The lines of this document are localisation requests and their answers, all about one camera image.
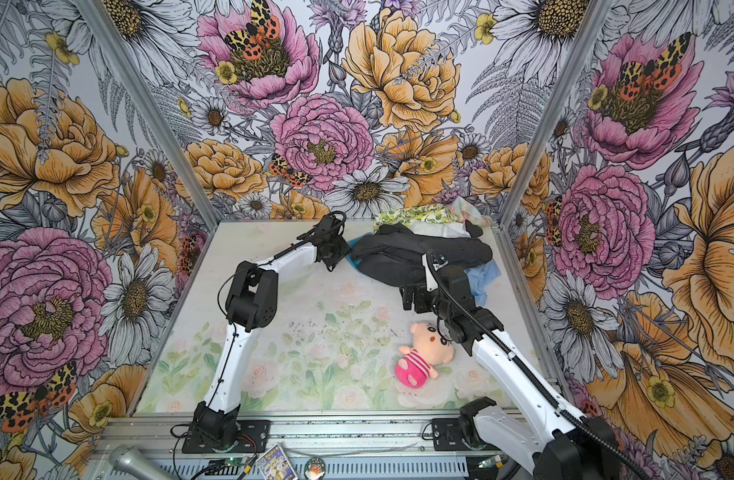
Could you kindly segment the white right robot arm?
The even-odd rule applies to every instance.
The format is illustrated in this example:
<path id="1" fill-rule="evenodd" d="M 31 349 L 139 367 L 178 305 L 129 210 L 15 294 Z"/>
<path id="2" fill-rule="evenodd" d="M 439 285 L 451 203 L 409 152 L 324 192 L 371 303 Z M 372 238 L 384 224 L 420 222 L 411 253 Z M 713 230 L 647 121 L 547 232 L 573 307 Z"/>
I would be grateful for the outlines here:
<path id="1" fill-rule="evenodd" d="M 617 479 L 622 470 L 647 478 L 620 449 L 612 428 L 584 415 L 519 351 L 500 320 L 476 305 L 464 270 L 429 251 L 425 279 L 403 288 L 410 309 L 432 312 L 459 345 L 494 377 L 524 419 L 516 421 L 493 400 L 462 408 L 459 423 L 470 445 L 489 444 L 535 479 Z"/>

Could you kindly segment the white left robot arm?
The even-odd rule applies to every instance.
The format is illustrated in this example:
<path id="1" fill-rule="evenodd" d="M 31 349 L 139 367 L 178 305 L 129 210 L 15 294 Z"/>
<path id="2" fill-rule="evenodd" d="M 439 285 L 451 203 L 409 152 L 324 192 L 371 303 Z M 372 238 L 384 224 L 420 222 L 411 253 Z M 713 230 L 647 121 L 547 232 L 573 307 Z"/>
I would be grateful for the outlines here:
<path id="1" fill-rule="evenodd" d="M 333 211 L 289 247 L 260 262 L 243 261 L 226 281 L 219 302 L 227 321 L 226 340 L 213 381 L 197 404 L 186 433 L 186 453 L 229 452 L 240 442 L 238 414 L 242 383 L 260 333 L 275 318 L 279 285 L 298 270 L 322 263 L 328 271 L 351 251 L 343 233 L 346 214 Z"/>

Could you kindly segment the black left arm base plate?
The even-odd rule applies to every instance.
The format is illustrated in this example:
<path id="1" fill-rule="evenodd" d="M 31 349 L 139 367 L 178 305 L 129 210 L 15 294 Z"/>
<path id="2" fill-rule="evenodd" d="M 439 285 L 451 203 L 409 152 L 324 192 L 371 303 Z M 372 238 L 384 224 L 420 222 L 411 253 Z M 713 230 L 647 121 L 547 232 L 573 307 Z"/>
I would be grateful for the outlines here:
<path id="1" fill-rule="evenodd" d="M 271 422 L 238 420 L 221 426 L 195 426 L 187 436 L 185 454 L 260 453 L 266 450 Z"/>

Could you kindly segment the teal blue cloth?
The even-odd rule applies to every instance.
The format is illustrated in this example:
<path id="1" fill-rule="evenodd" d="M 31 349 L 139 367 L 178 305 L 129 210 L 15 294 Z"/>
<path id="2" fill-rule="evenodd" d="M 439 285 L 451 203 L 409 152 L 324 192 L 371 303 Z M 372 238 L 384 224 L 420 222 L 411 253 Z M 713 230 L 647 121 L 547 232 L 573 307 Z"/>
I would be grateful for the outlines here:
<path id="1" fill-rule="evenodd" d="M 348 255 L 346 256 L 346 260 L 348 261 L 349 265 L 356 271 L 359 270 L 359 265 L 363 261 L 361 257 L 355 257 L 354 255 L 355 246 L 361 239 L 362 237 L 357 237 L 357 238 L 354 238 L 348 241 L 348 246 L 350 248 L 350 251 Z"/>

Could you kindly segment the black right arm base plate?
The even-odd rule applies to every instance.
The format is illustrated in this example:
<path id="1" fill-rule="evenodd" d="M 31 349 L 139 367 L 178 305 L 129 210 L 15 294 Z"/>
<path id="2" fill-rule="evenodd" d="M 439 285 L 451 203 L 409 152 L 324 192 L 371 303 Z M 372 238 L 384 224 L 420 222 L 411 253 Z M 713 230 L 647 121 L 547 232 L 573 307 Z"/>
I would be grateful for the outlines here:
<path id="1" fill-rule="evenodd" d="M 433 418 L 431 442 L 435 451 L 474 451 L 482 446 L 473 423 L 464 417 Z"/>

